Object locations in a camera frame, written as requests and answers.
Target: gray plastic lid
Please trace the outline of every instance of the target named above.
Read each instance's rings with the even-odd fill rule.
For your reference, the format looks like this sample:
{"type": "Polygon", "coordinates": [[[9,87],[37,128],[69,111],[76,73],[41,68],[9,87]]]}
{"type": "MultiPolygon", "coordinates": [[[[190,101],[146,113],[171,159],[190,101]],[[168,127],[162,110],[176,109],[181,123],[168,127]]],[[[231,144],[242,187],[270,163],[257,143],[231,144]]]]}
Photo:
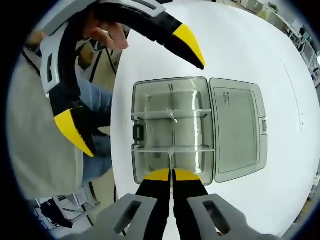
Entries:
{"type": "Polygon", "coordinates": [[[256,84],[210,79],[218,183],[263,169],[267,163],[266,113],[256,84]]]}

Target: white tabletop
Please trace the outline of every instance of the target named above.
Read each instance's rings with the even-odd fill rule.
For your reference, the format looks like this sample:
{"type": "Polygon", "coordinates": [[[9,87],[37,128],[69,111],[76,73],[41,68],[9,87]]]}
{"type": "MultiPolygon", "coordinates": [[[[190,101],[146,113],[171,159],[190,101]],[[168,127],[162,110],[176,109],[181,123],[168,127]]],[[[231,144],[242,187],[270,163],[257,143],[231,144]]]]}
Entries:
{"type": "Polygon", "coordinates": [[[263,170],[206,187],[242,211],[260,233],[282,236],[311,190],[320,159],[320,107],[305,62],[290,39],[246,11],[207,1],[174,1],[167,12],[188,25],[206,61],[200,70],[131,31],[114,86],[111,149],[119,197],[135,194],[131,146],[138,81],[203,76],[258,84],[268,133],[263,170]]]}

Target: white table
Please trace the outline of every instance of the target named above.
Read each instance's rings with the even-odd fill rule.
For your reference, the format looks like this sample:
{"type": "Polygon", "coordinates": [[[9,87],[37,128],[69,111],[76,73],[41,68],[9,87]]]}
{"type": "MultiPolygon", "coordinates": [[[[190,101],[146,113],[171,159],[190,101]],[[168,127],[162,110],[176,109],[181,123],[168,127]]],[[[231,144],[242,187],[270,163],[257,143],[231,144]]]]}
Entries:
{"type": "MultiPolygon", "coordinates": [[[[266,167],[228,182],[213,181],[206,189],[242,211],[253,229],[282,236],[309,195],[320,159],[320,107],[304,60],[285,34],[246,11],[206,1],[174,1],[165,7],[192,29],[206,67],[197,69],[131,31],[117,72],[111,115],[119,197],[135,194],[139,187],[131,154],[136,82],[204,76],[255,83],[262,92],[268,124],[266,167]]],[[[174,231],[171,226],[171,239],[174,231]]]]}

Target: person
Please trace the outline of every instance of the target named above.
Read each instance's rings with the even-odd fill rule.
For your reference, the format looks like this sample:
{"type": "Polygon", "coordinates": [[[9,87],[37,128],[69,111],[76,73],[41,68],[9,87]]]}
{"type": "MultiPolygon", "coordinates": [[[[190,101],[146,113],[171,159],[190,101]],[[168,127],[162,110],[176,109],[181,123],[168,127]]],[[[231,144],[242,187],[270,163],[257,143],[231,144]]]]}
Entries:
{"type": "MultiPolygon", "coordinates": [[[[83,36],[109,49],[128,47],[119,23],[101,22],[92,12],[83,36]]],[[[44,37],[44,33],[34,30],[26,45],[37,46],[44,37]]],[[[73,193],[112,167],[110,136],[94,137],[98,152],[94,157],[69,142],[55,124],[50,100],[37,74],[35,64],[41,63],[41,59],[26,48],[23,53],[12,75],[6,110],[8,149],[17,183],[26,199],[73,193]]],[[[81,78],[78,85],[80,98],[89,108],[110,116],[112,94],[109,91],[81,78]]]]}
{"type": "Polygon", "coordinates": [[[300,33],[301,36],[303,36],[306,33],[305,28],[301,27],[300,30],[299,30],[299,33],[300,33]]]}

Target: cable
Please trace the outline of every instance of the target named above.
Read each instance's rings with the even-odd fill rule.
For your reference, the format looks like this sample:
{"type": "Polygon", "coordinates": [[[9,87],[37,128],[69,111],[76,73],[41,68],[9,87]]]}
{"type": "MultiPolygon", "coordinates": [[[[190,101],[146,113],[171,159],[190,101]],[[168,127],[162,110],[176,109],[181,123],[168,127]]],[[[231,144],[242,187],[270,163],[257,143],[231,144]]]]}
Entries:
{"type": "Polygon", "coordinates": [[[33,63],[33,61],[31,61],[31,59],[27,56],[27,54],[23,50],[22,50],[22,56],[24,56],[28,64],[30,64],[34,68],[34,70],[36,71],[36,74],[38,74],[39,77],[41,77],[39,68],[37,68],[37,66],[33,63]]]}
{"type": "MultiPolygon", "coordinates": [[[[113,202],[114,203],[117,201],[116,195],[117,195],[117,186],[116,186],[116,184],[114,184],[114,190],[113,190],[113,202]]],[[[123,234],[123,236],[127,236],[127,233],[125,232],[125,230],[122,230],[122,234],[123,234]]]]}
{"type": "MultiPolygon", "coordinates": [[[[85,207],[84,204],[82,204],[81,207],[82,207],[83,211],[85,211],[85,212],[87,211],[87,209],[86,209],[86,207],[85,207]]],[[[86,218],[88,219],[90,225],[93,227],[93,226],[94,226],[94,223],[91,221],[89,215],[87,215],[86,218]]]]}
{"type": "Polygon", "coordinates": [[[104,49],[106,51],[106,54],[108,55],[108,59],[109,59],[110,65],[112,67],[112,70],[113,70],[114,74],[117,75],[117,71],[115,69],[115,66],[112,63],[112,60],[111,60],[110,52],[109,52],[108,48],[105,47],[104,49]]]}
{"type": "Polygon", "coordinates": [[[89,188],[90,188],[90,192],[92,194],[92,197],[94,198],[94,200],[97,201],[97,196],[96,196],[96,193],[95,193],[95,189],[94,189],[94,185],[92,184],[92,181],[89,182],[89,188]]]}
{"type": "Polygon", "coordinates": [[[99,60],[101,58],[101,55],[102,55],[102,51],[100,51],[98,53],[98,56],[96,57],[96,60],[95,60],[95,63],[93,65],[93,68],[92,68],[92,72],[91,72],[91,76],[90,76],[90,79],[89,79],[89,82],[92,83],[94,81],[94,78],[95,78],[95,75],[96,75],[96,71],[97,71],[97,67],[98,67],[98,64],[99,64],[99,60]]]}

